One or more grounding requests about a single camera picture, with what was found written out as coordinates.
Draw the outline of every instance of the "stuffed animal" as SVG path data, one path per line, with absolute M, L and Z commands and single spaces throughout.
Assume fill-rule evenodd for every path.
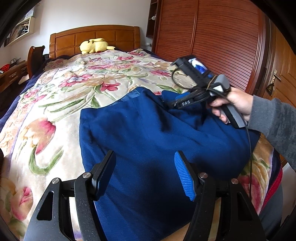
M 90 39 L 89 41 L 84 41 L 80 45 L 80 50 L 82 54 L 94 53 L 94 52 L 103 52 L 105 50 L 114 50 L 115 47 L 108 46 L 108 43 L 100 39 Z

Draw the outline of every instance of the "phone screen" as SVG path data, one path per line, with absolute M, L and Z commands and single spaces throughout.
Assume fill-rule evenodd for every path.
M 200 61 L 198 61 L 196 58 L 192 58 L 190 60 L 188 60 L 188 62 L 190 64 L 192 64 L 192 66 L 199 71 L 199 73 L 203 74 L 204 72 L 207 71 L 206 66 L 204 66 Z

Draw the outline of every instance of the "red fabric trim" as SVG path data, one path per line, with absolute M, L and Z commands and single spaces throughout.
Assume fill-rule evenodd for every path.
M 271 185 L 270 189 L 268 190 L 266 197 L 264 199 L 263 205 L 261 210 L 264 209 L 265 205 L 267 204 L 267 202 L 270 200 L 270 198 L 274 195 L 274 193 L 277 191 L 279 185 L 281 184 L 281 179 L 283 178 L 283 168 L 281 166 L 280 170 L 279 170 L 279 174 L 277 176 L 277 178 L 275 179 L 274 183 Z

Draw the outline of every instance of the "gray sweater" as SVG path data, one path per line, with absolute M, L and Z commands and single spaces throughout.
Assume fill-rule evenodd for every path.
M 296 170 L 296 109 L 279 99 L 254 96 L 248 128 L 265 135 Z

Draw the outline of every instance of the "person's right hand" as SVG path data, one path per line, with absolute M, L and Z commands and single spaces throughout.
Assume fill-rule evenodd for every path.
M 249 121 L 250 114 L 252 110 L 253 104 L 253 96 L 249 95 L 239 89 L 231 87 L 230 93 L 227 95 L 227 101 L 223 98 L 217 98 L 213 102 L 209 103 L 209 106 L 212 107 L 212 113 L 219 117 L 221 121 L 225 124 L 228 123 L 227 117 L 225 115 L 221 115 L 221 111 L 217 109 L 223 104 L 228 104 L 229 102 L 233 103 L 237 110 L 242 114 L 246 121 Z

